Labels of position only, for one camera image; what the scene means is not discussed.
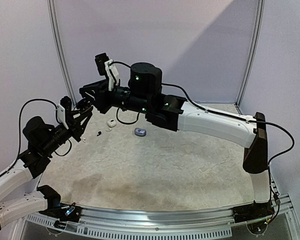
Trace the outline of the purple earbud charging case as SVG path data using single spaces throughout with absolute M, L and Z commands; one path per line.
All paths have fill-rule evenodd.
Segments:
M 136 127 L 134 129 L 134 134 L 138 137 L 145 137 L 147 135 L 147 131 L 144 128 Z

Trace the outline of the black earbud case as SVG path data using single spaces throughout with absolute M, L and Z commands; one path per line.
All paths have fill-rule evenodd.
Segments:
M 92 111 L 93 105 L 88 99 L 82 98 L 80 101 L 77 102 L 76 109 L 80 113 L 85 113 L 87 111 Z

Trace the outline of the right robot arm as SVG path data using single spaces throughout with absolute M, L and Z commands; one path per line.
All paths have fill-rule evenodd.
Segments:
M 106 78 L 81 87 L 79 93 L 100 113 L 105 114 L 112 107 L 134 111 L 163 129 L 201 133 L 242 146 L 243 169 L 250 175 L 254 193 L 248 213 L 259 218 L 268 210 L 271 198 L 268 138 L 262 113 L 239 115 L 198 105 L 188 96 L 163 94 L 162 70 L 151 63 L 132 64 L 127 87 L 120 86 L 114 61 L 98 68 L 99 74 Z

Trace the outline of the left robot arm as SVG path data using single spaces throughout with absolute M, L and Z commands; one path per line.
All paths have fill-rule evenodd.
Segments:
M 65 124 L 47 124 L 40 116 L 32 117 L 23 129 L 27 150 L 0 173 L 0 230 L 9 223 L 32 213 L 42 213 L 61 221 L 79 220 L 78 213 L 67 213 L 73 205 L 63 205 L 61 196 L 50 186 L 43 185 L 21 198 L 5 201 L 15 189 L 36 179 L 51 162 L 52 154 L 70 138 L 81 140 L 92 117 L 92 109 L 74 110 L 65 115 Z

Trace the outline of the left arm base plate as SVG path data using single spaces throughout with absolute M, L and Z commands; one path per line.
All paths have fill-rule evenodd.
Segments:
M 40 214 L 58 219 L 60 222 L 78 223 L 81 219 L 83 208 L 77 205 L 64 204 L 55 208 L 39 211 Z

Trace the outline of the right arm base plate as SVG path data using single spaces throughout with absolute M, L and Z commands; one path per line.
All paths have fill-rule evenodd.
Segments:
M 275 208 L 270 202 L 249 203 L 232 208 L 235 223 L 242 223 L 268 217 L 275 213 Z

